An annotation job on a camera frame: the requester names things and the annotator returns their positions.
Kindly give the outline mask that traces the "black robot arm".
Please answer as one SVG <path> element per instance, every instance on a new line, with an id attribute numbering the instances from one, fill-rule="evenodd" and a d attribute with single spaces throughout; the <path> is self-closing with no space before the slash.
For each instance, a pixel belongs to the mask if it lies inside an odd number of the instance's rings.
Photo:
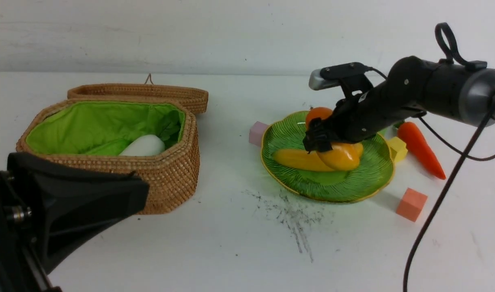
<path id="1" fill-rule="evenodd" d="M 312 90 L 341 87 L 344 98 L 328 118 L 310 122 L 304 148 L 326 152 L 331 143 L 357 144 L 379 131 L 427 113 L 478 127 L 495 105 L 495 69 L 476 71 L 448 61 L 431 62 L 415 56 L 397 61 L 385 81 L 372 85 L 359 62 L 312 72 Z M 495 123 L 495 111 L 487 126 Z"/>

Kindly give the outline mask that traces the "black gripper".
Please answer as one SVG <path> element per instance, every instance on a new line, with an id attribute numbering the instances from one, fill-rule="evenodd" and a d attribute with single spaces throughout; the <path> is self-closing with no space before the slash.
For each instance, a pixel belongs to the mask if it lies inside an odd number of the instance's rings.
<path id="1" fill-rule="evenodd" d="M 310 109 L 303 147 L 329 152 L 334 142 L 356 144 L 383 128 L 422 112 L 425 80 L 389 77 L 364 94 L 344 98 L 332 109 Z"/>

